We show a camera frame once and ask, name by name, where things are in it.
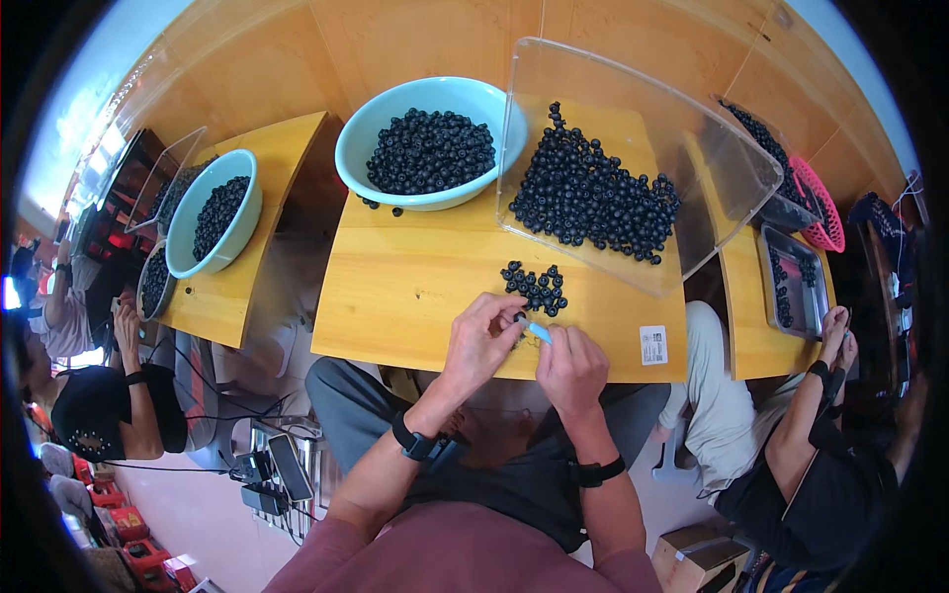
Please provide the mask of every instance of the clear plastic container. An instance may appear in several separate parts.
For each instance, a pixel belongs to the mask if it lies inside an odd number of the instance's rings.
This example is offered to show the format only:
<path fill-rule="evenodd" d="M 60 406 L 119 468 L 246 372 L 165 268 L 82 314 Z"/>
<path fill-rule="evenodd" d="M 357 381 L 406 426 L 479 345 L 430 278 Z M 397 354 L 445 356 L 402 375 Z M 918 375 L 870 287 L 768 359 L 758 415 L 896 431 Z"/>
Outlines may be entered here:
<path fill-rule="evenodd" d="M 715 102 L 723 101 L 726 105 L 733 105 L 734 107 L 744 111 L 748 115 L 752 116 L 755 120 L 759 121 L 765 128 L 768 129 L 768 132 L 771 133 L 772 138 L 781 145 L 781 148 L 784 149 L 785 153 L 790 157 L 793 152 L 791 151 L 791 144 L 788 142 L 788 139 L 785 138 L 784 134 L 780 130 L 771 126 L 767 121 L 758 117 L 754 111 L 749 111 L 743 106 L 739 105 L 736 102 L 729 101 L 720 95 L 712 95 L 712 100 Z M 735 116 L 725 107 L 719 106 L 719 114 L 725 119 L 733 119 Z M 745 126 L 738 123 L 736 126 L 740 130 L 745 130 Z M 770 222 L 775 226 L 781 228 L 782 230 L 797 232 L 801 229 L 806 229 L 810 225 L 814 224 L 819 220 L 817 216 L 811 213 L 807 208 L 799 204 L 794 203 L 788 196 L 782 194 L 781 187 L 774 192 L 765 205 L 761 207 L 761 210 L 758 211 L 758 214 L 754 217 L 757 224 L 760 224 L 761 221 Z"/>
<path fill-rule="evenodd" d="M 158 213 L 162 208 L 170 209 L 171 213 L 174 213 L 174 207 L 177 205 L 163 204 L 164 198 L 171 193 L 180 199 L 188 189 L 187 185 L 194 181 L 194 176 L 189 176 L 190 179 L 186 181 L 185 177 L 188 175 L 182 172 L 188 167 L 200 164 L 193 161 L 201 151 L 211 146 L 207 132 L 207 126 L 201 126 L 158 155 L 155 166 L 141 186 L 139 197 L 135 200 L 128 223 L 125 224 L 125 232 L 157 231 L 160 237 L 168 234 L 165 224 L 156 225 L 154 230 L 148 227 L 159 222 Z M 179 188 L 180 192 L 169 192 L 172 188 Z"/>
<path fill-rule="evenodd" d="M 533 234 L 508 208 L 548 127 L 548 106 L 561 103 L 566 128 L 599 139 L 631 176 L 660 172 L 681 206 L 662 262 L 653 266 L 590 241 L 561 245 Z M 516 148 L 527 134 L 527 149 Z M 513 158 L 514 163 L 505 162 Z M 497 222 L 655 296 L 681 285 L 738 232 L 781 185 L 780 165 L 735 120 L 632 68 L 574 47 L 525 37 L 514 49 L 497 180 Z"/>

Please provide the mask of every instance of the red shirt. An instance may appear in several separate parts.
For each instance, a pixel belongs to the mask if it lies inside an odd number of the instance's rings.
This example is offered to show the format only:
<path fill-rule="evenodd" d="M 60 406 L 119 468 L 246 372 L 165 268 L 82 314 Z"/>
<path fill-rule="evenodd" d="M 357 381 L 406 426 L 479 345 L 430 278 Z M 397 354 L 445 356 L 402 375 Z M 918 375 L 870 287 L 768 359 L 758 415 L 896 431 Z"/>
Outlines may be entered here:
<path fill-rule="evenodd" d="M 404 512 L 368 545 L 346 521 L 321 521 L 264 591 L 662 589 L 645 552 L 618 552 L 588 568 L 541 531 L 499 512 L 471 503 L 436 502 Z"/>

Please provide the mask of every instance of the blue handle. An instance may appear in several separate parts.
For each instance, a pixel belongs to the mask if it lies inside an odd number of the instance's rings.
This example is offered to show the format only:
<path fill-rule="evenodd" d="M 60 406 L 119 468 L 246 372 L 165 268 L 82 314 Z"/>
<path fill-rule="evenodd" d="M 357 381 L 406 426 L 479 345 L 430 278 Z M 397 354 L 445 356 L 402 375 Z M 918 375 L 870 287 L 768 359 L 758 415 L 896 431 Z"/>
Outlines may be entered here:
<path fill-rule="evenodd" d="M 537 336 L 546 343 L 550 343 L 550 333 L 547 331 L 546 327 L 532 323 L 528 326 L 528 329 L 533 335 Z"/>

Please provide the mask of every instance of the small blue tool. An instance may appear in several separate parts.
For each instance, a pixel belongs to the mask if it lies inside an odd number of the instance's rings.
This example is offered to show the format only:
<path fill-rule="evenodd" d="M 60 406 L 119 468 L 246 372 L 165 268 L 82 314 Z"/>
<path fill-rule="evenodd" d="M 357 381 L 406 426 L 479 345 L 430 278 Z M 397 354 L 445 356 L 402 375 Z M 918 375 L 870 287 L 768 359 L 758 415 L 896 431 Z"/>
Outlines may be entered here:
<path fill-rule="evenodd" d="M 523 325 L 530 333 L 537 336 L 546 343 L 550 343 L 550 333 L 547 331 L 546 327 L 543 327 L 540 324 L 528 321 L 528 318 L 523 314 L 517 315 L 517 322 Z"/>

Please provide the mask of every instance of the label sticker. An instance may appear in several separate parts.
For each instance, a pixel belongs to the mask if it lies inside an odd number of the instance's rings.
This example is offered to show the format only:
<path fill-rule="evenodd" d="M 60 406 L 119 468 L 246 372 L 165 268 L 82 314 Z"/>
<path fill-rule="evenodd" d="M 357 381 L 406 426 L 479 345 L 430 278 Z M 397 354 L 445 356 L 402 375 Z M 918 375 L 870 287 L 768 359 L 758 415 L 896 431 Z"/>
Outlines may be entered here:
<path fill-rule="evenodd" d="M 668 350 L 665 347 L 665 325 L 640 327 L 640 352 L 643 365 L 669 362 Z"/>

